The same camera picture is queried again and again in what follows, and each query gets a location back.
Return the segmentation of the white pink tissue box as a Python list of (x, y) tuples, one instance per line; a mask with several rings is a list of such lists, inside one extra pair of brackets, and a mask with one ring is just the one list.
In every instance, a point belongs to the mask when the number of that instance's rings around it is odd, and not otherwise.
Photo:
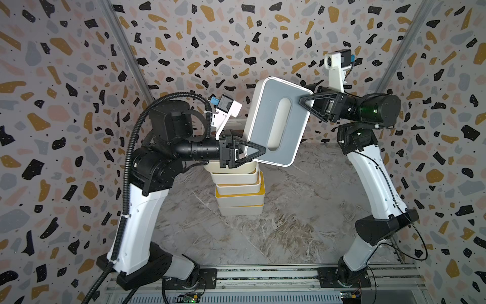
[(232, 130), (243, 133), (246, 126), (246, 119), (229, 119), (225, 124), (224, 130)]

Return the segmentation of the dark brown lid tissue box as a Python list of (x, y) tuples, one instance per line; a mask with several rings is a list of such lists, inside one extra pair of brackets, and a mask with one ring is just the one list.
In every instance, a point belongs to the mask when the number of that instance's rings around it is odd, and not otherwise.
[(229, 166), (220, 167), (219, 161), (210, 161), (207, 165), (203, 166), (204, 169), (213, 174), (250, 174), (257, 168), (256, 162), (244, 163), (236, 168), (229, 168)]

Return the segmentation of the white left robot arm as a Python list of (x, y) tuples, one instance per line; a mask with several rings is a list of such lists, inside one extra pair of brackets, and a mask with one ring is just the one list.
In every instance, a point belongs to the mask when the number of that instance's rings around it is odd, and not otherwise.
[(111, 250), (97, 260), (103, 277), (116, 273), (126, 291), (166, 279), (187, 288), (200, 286), (198, 263), (164, 251), (151, 239), (161, 206), (175, 178), (192, 167), (217, 161), (221, 168), (238, 168), (266, 151), (224, 132), (230, 117), (239, 115), (239, 102), (228, 96), (204, 100), (200, 113), (188, 97), (187, 92), (174, 93), (154, 101), (129, 139), (120, 224)]

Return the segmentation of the yellow lid tissue box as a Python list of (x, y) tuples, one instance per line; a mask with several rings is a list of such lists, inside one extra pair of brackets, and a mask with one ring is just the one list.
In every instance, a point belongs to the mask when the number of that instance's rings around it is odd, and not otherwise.
[(266, 194), (265, 184), (259, 184), (259, 189), (255, 193), (232, 193), (223, 195), (219, 190), (222, 187), (216, 187), (215, 197), (219, 207), (234, 208), (234, 207), (249, 207), (264, 205), (264, 198)]
[(223, 216), (261, 215), (264, 205), (219, 207)]

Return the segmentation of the grey lid tissue box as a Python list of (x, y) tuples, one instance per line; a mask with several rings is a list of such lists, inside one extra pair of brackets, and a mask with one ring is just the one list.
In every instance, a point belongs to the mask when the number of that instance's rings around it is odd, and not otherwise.
[(277, 77), (259, 81), (250, 103), (243, 139), (266, 148), (259, 163), (288, 167), (296, 158), (310, 112), (299, 104), (313, 91)]

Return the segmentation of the light bamboo lid tissue box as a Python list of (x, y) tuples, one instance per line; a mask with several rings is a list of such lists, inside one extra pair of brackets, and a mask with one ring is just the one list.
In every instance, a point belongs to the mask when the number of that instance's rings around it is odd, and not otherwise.
[(263, 185), (263, 173), (259, 172), (254, 184), (216, 184), (216, 189), (220, 196), (254, 195), (261, 191)]

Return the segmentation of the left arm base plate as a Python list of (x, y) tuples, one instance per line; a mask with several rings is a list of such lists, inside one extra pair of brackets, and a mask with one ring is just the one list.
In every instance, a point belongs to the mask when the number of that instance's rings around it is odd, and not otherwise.
[(170, 278), (164, 280), (166, 290), (214, 290), (218, 270), (216, 268), (196, 269), (186, 280)]

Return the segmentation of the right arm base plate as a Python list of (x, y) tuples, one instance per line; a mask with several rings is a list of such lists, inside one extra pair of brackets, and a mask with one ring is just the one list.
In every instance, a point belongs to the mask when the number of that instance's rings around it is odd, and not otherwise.
[(366, 269), (351, 272), (346, 267), (317, 268), (321, 288), (370, 288), (372, 283)]

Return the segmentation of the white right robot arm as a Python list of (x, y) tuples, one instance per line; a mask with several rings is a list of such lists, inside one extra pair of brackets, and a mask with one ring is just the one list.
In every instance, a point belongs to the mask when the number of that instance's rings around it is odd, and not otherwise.
[(337, 144), (358, 173), (372, 212), (356, 221), (357, 236), (340, 257), (332, 277), (334, 282), (352, 287), (365, 275), (378, 247), (418, 220), (418, 212), (408, 209), (394, 188), (375, 136), (376, 130), (396, 124), (401, 101), (390, 94), (358, 97), (326, 88), (300, 98), (299, 104), (323, 122), (347, 121), (337, 128)]

